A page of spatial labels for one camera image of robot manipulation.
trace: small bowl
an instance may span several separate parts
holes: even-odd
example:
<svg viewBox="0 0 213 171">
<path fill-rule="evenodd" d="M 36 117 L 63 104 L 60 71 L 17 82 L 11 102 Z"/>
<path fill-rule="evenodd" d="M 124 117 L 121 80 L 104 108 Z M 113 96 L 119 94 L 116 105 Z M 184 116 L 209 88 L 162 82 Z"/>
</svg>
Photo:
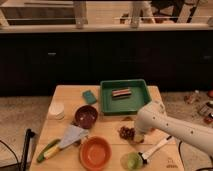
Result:
<svg viewBox="0 0 213 171">
<path fill-rule="evenodd" d="M 101 171 L 111 157 L 109 143 L 101 137 L 87 139 L 80 148 L 80 160 L 89 171 Z"/>
<path fill-rule="evenodd" d="M 84 129 L 90 129 L 97 120 L 97 117 L 97 110 L 90 105 L 85 105 L 76 111 L 75 123 Z"/>
</svg>

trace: white cup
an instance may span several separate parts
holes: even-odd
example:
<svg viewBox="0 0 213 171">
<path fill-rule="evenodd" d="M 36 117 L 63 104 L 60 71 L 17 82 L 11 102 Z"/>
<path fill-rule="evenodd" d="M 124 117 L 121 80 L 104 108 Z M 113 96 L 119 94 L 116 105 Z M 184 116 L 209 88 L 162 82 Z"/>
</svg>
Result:
<svg viewBox="0 0 213 171">
<path fill-rule="evenodd" d="M 62 119 L 64 117 L 64 104 L 62 102 L 52 102 L 48 112 L 50 118 Z"/>
</svg>

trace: green sponge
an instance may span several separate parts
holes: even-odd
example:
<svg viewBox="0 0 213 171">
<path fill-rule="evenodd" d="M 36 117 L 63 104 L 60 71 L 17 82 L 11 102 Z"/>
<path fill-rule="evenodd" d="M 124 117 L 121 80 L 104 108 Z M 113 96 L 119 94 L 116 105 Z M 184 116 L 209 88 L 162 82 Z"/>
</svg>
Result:
<svg viewBox="0 0 213 171">
<path fill-rule="evenodd" d="M 86 100 L 87 104 L 90 105 L 97 102 L 97 99 L 90 90 L 83 92 L 83 98 Z"/>
</svg>

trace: plastic container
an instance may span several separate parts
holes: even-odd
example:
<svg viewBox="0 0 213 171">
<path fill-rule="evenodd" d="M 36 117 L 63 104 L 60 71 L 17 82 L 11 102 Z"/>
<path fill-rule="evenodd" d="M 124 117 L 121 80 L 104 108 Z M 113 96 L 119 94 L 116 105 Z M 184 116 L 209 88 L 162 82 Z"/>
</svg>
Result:
<svg viewBox="0 0 213 171">
<path fill-rule="evenodd" d="M 143 166 L 143 160 L 136 152 L 124 154 L 120 159 L 120 163 L 121 166 L 128 171 L 139 171 Z"/>
<path fill-rule="evenodd" d="M 52 102 L 49 107 L 49 117 L 51 119 L 60 120 L 64 118 L 64 104 L 62 102 Z"/>
<path fill-rule="evenodd" d="M 129 98 L 115 100 L 112 91 L 130 88 Z M 101 111 L 104 116 L 135 114 L 142 106 L 151 101 L 151 97 L 143 79 L 102 81 L 100 89 Z"/>
</svg>

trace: green vegetable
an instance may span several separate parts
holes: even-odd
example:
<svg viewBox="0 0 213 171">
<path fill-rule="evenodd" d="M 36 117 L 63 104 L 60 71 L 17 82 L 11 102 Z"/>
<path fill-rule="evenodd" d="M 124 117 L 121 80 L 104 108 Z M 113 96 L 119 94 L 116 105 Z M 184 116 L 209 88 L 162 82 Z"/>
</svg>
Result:
<svg viewBox="0 0 213 171">
<path fill-rule="evenodd" d="M 45 151 L 47 151 L 48 149 L 50 149 L 51 147 L 53 147 L 54 145 L 58 144 L 60 142 L 60 139 L 54 139 L 53 141 L 51 141 L 42 151 L 41 153 L 38 155 L 37 157 L 37 162 L 41 163 L 45 158 L 44 158 L 44 153 Z"/>
</svg>

